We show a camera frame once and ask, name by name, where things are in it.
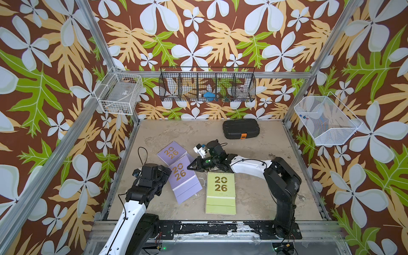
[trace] purple desk calendar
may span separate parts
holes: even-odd
[[[186,153],[187,151],[183,147],[173,141],[159,153],[157,153],[157,156],[159,156],[161,160],[163,160],[168,166],[170,166]]]
[[[171,142],[157,155],[172,171],[169,183],[179,204],[202,189],[195,172],[187,170],[187,166],[194,158],[178,143]]]
[[[169,183],[179,204],[202,189],[195,172],[187,170],[189,164],[190,160],[184,155],[169,166],[172,171]]]

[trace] floral wallpaper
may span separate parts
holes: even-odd
[[[0,224],[106,73],[74,0],[0,0]],[[127,146],[128,117],[97,109],[7,254],[83,252]]]
[[[408,254],[406,0],[364,1],[308,95],[337,96],[364,123],[342,146],[315,146],[299,118],[293,137],[353,254]]]
[[[190,71],[309,71],[340,16],[337,0],[90,1],[117,68]],[[207,80],[199,81],[206,85]],[[281,119],[297,80],[257,79],[251,103],[161,102],[158,79],[145,78],[137,113],[147,119]],[[231,87],[226,82],[225,89]],[[208,92],[215,92],[211,85]]]

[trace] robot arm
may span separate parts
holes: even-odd
[[[237,154],[227,154],[218,140],[205,146],[197,145],[200,154],[188,167],[189,170],[204,172],[213,169],[227,173],[245,173],[266,180],[271,194],[277,199],[277,213],[274,220],[276,235],[287,238],[295,229],[295,199],[302,183],[300,177],[280,157],[273,160],[247,159]]]
[[[145,164],[133,172],[137,179],[126,192],[123,211],[100,255],[137,255],[146,240],[158,234],[159,217],[145,212],[153,197],[161,195],[170,174],[169,168],[156,164]]]

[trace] black wire basket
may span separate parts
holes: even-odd
[[[255,99],[255,68],[211,67],[209,71],[182,71],[161,67],[159,78],[162,101],[252,102]]]

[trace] wrench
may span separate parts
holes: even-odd
[[[300,199],[300,201],[305,201],[306,198],[302,195],[296,194],[296,196]]]

